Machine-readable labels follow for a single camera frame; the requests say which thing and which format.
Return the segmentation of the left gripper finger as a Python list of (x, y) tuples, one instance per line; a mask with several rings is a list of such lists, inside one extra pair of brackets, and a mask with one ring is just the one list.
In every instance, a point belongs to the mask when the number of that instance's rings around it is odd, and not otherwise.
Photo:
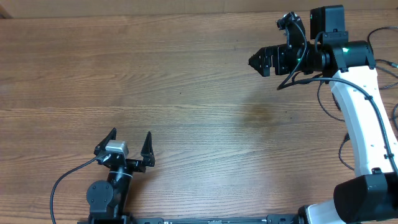
[(109, 134), (100, 142), (97, 144), (94, 150), (94, 155), (98, 155), (101, 151), (105, 150), (106, 145), (110, 142), (110, 140), (115, 140), (117, 135), (117, 129), (113, 128)]
[(152, 147), (152, 133), (150, 131), (147, 133), (146, 140), (144, 141), (144, 145), (141, 150), (141, 156), (145, 166), (155, 166), (155, 156)]

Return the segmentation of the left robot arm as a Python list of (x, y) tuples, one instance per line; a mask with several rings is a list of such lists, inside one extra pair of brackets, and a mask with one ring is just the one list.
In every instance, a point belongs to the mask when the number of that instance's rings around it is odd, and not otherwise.
[(141, 160), (128, 158), (127, 142), (118, 141), (116, 135), (114, 128), (94, 150), (95, 160), (109, 172), (106, 180), (93, 182), (86, 192), (90, 205), (89, 223), (136, 223), (133, 215), (124, 210), (133, 173), (144, 173), (147, 167), (155, 166), (150, 132), (141, 149)]

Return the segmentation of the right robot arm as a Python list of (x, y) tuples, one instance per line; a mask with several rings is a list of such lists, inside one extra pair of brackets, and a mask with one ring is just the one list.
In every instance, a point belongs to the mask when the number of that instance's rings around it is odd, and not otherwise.
[(397, 218), (397, 139), (381, 100), (376, 60), (368, 41), (350, 41), (341, 5), (310, 12), (310, 32), (294, 12), (276, 22), (282, 45), (261, 48), (248, 61), (261, 76), (284, 76), (280, 89), (327, 83), (344, 116), (354, 153), (355, 177), (323, 203), (295, 215), (268, 215), (267, 223), (363, 223)]

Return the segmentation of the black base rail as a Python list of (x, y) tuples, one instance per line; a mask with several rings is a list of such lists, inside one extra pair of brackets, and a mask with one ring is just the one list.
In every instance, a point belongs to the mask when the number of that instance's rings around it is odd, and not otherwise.
[(77, 224), (124, 223), (124, 224), (305, 224), (304, 218), (294, 214), (271, 214), (266, 217), (233, 217), (233, 218), (133, 218), (123, 216), (110, 220), (78, 221)]

